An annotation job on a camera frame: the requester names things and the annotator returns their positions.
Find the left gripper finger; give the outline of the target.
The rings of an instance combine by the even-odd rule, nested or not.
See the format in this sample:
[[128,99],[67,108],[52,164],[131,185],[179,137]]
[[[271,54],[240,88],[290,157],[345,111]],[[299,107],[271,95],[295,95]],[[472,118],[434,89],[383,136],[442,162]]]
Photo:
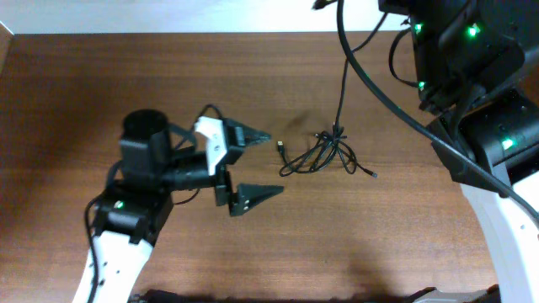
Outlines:
[[237,191],[232,194],[229,202],[229,215],[241,216],[249,212],[263,201],[270,199],[284,191],[279,185],[257,185],[240,183]]
[[235,134],[239,146],[251,147],[271,140],[269,133],[243,124],[237,124],[235,126]]

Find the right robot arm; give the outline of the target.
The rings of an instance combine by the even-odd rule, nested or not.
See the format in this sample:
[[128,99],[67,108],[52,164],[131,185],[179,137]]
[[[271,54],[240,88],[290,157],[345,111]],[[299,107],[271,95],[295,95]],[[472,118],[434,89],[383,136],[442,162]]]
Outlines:
[[429,130],[464,154],[436,154],[459,183],[487,243],[497,284],[424,302],[538,299],[538,107],[518,84],[538,65],[535,1],[387,1],[408,20],[419,107]]

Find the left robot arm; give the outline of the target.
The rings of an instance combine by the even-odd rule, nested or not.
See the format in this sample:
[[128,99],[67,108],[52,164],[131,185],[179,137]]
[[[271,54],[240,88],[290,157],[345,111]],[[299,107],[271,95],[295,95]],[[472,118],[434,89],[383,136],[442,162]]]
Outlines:
[[175,203],[175,191],[212,188],[216,205],[240,216],[283,192],[278,185],[233,186],[227,166],[270,134],[222,115],[199,114],[190,130],[165,113],[139,109],[123,120],[121,159],[84,211],[88,257],[76,302],[127,302]]

